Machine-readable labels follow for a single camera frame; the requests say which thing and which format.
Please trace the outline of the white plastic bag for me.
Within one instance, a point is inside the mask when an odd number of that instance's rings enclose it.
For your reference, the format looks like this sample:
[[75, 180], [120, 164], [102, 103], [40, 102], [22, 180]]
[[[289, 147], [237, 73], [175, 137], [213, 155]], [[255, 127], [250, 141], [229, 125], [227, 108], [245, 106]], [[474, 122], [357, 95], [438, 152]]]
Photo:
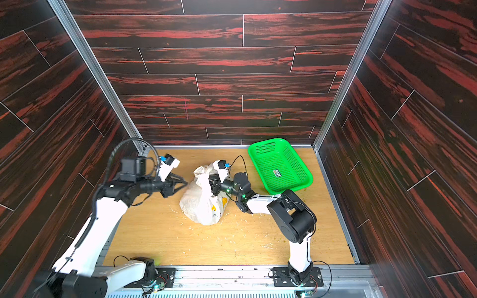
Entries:
[[182, 196], [180, 208], [185, 216], [197, 224], [217, 224], [229, 203], [224, 192], [220, 191], [218, 195], [212, 193], [209, 178], [217, 174], [217, 170], [210, 164], [198, 167], [193, 173], [195, 178]]

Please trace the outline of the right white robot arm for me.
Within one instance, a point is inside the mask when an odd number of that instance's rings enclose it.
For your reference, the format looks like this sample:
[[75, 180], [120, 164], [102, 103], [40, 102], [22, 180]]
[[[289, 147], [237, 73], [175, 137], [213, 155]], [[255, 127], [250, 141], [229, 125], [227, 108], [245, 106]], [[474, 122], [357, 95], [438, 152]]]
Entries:
[[236, 206], [242, 212], [273, 217], [280, 232], [289, 241], [289, 277], [295, 284], [303, 284], [313, 268], [311, 238], [317, 222], [313, 211], [290, 189], [275, 195], [258, 194], [252, 189], [246, 173], [235, 174], [233, 180], [214, 174], [208, 180], [213, 195], [222, 192], [234, 196]]

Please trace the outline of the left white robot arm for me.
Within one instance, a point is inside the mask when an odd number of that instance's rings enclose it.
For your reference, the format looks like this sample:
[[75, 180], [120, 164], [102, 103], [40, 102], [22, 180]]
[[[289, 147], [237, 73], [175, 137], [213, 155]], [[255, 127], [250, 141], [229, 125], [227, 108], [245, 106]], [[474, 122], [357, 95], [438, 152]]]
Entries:
[[49, 272], [36, 276], [35, 294], [42, 298], [105, 298], [133, 283], [154, 287], [157, 272], [150, 258], [134, 258], [111, 269], [95, 270], [104, 245], [136, 197], [154, 192], [169, 197], [187, 185], [172, 172], [180, 164], [173, 156], [159, 157], [152, 175], [146, 175], [145, 162], [142, 157], [122, 159], [121, 171], [94, 194], [93, 211], [73, 243]]

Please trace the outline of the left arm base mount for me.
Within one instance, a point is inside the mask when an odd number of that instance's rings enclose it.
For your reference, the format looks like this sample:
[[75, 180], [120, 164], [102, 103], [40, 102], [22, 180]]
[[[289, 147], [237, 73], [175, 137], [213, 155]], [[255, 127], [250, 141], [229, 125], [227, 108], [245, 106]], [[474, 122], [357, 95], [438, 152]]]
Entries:
[[172, 288], [177, 272], [174, 267], [156, 266], [154, 259], [147, 257], [134, 257], [118, 266], [114, 259], [113, 265], [111, 286], [118, 286], [115, 291], [138, 289], [144, 298]]

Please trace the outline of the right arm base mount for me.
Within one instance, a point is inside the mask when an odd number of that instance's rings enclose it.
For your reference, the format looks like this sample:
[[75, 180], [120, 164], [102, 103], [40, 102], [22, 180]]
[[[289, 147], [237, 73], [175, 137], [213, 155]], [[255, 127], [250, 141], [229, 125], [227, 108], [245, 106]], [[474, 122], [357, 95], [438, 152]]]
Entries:
[[273, 280], [276, 288], [312, 288], [311, 290], [299, 290], [301, 297], [312, 296], [318, 288], [324, 286], [320, 268], [311, 263], [303, 272], [298, 272], [289, 263], [287, 266], [273, 267], [268, 277]]

